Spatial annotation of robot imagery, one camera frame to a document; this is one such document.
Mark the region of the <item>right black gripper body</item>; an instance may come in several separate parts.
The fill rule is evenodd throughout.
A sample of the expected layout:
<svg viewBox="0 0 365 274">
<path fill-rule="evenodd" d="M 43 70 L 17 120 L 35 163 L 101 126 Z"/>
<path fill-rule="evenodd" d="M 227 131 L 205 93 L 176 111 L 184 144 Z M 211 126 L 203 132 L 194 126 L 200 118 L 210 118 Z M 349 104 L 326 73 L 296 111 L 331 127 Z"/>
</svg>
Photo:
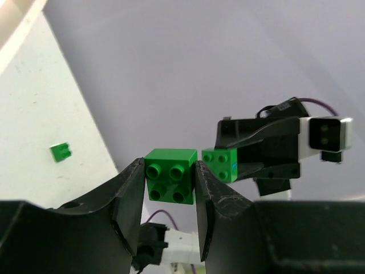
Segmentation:
<svg viewBox="0 0 365 274">
<path fill-rule="evenodd" d="M 263 118 L 219 121 L 215 148 L 237 150 L 238 180 L 297 179 L 300 119 L 309 113 L 297 98 L 264 110 Z"/>
</svg>

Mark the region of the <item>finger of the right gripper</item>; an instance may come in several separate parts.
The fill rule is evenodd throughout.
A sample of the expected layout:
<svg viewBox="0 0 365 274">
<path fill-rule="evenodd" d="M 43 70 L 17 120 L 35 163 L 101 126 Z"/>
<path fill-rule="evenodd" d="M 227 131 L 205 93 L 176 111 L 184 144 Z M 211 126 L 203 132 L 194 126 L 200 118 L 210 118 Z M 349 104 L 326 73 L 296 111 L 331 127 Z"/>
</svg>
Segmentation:
<svg viewBox="0 0 365 274">
<path fill-rule="evenodd" d="M 301 176 L 298 162 L 259 162 L 243 160 L 238 162 L 237 180 L 245 179 L 297 179 Z"/>
<path fill-rule="evenodd" d="M 241 148 L 270 138 L 297 136 L 299 124 L 296 117 L 225 120 L 225 148 Z"/>
</svg>

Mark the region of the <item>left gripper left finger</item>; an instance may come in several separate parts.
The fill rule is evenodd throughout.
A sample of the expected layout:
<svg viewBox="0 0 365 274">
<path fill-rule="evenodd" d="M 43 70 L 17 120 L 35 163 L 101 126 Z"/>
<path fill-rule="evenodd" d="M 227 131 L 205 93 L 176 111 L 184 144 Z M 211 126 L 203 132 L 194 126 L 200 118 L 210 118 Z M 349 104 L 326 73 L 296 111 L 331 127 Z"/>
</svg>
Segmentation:
<svg viewBox="0 0 365 274">
<path fill-rule="evenodd" d="M 137 251 L 144 160 L 63 204 L 1 202 L 2 273 L 128 273 Z"/>
</svg>

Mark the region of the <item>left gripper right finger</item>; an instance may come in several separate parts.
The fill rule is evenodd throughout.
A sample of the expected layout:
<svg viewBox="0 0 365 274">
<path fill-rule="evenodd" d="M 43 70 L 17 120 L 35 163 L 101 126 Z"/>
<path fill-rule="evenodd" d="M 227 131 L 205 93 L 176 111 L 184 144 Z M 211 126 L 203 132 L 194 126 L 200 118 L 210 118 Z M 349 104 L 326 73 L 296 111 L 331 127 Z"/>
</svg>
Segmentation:
<svg viewBox="0 0 365 274">
<path fill-rule="evenodd" d="M 363 273 L 364 203 L 259 200 L 195 164 L 207 273 Z"/>
</svg>

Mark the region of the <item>green square lego brick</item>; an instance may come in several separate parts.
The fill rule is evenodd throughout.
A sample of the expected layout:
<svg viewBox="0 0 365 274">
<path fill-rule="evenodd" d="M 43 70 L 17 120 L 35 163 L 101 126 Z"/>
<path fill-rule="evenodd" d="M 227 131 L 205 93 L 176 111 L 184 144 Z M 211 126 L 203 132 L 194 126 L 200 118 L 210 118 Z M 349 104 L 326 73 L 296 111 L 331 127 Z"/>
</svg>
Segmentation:
<svg viewBox="0 0 365 274">
<path fill-rule="evenodd" d="M 151 201 L 194 204 L 194 166 L 197 150 L 155 148 L 144 157 L 148 196 Z"/>
</svg>

